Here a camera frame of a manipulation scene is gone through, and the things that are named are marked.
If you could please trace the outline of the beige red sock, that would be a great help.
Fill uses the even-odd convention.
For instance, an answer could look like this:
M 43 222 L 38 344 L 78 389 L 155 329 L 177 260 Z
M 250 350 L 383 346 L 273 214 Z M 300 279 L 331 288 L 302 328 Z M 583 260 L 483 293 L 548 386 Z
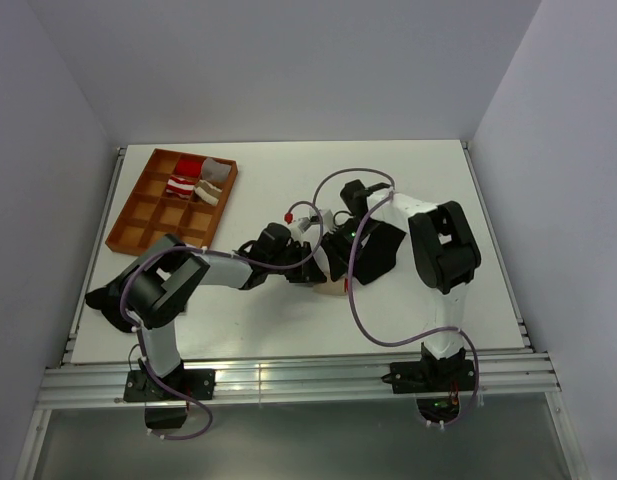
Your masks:
M 327 296 L 346 296 L 348 292 L 348 281 L 345 278 L 336 281 L 327 281 L 313 286 L 313 291 Z

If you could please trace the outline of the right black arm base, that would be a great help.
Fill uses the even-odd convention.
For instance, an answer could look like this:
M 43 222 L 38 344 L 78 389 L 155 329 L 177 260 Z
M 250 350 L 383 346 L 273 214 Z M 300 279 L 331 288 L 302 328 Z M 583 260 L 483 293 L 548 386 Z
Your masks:
M 477 375 L 471 360 L 422 358 L 391 363 L 381 381 L 395 395 L 416 394 L 417 409 L 424 421 L 442 427 L 460 416 L 462 393 L 470 392 L 475 398 Z

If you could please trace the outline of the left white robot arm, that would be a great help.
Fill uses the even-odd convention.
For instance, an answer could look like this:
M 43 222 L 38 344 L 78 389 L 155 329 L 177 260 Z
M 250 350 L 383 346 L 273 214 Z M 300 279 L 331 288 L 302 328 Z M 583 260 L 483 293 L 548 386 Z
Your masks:
M 290 229 L 278 223 L 230 253 L 188 245 L 172 233 L 146 250 L 118 280 L 120 310 L 137 316 L 142 363 L 151 370 L 147 388 L 160 399 L 171 399 L 182 389 L 174 321 L 197 287 L 247 291 L 270 275 L 310 286 L 327 280 L 311 244 L 293 239 Z

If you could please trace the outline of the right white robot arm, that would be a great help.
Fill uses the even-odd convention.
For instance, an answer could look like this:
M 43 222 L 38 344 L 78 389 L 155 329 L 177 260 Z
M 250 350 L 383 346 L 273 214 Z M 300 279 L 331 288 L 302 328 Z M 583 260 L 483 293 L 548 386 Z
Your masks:
M 321 247 L 332 280 L 368 285 L 390 272 L 408 237 L 414 268 L 433 294 L 433 309 L 422 352 L 423 383 L 440 390 L 456 374 L 450 359 L 465 353 L 460 336 L 467 287 L 481 265 L 481 253 L 461 205 L 435 204 L 396 193 L 387 183 L 347 183 L 340 197 L 351 217 L 326 233 Z

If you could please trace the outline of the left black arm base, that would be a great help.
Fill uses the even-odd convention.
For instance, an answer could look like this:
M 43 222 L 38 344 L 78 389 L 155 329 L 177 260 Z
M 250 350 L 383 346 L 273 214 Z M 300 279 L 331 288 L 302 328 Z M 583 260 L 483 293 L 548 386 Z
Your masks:
M 128 373 L 123 401 L 145 404 L 145 425 L 157 431 L 181 428 L 188 417 L 190 398 L 196 401 L 211 400 L 214 394 L 216 371 L 214 369 L 175 369 L 168 376 L 156 381 L 144 368 Z

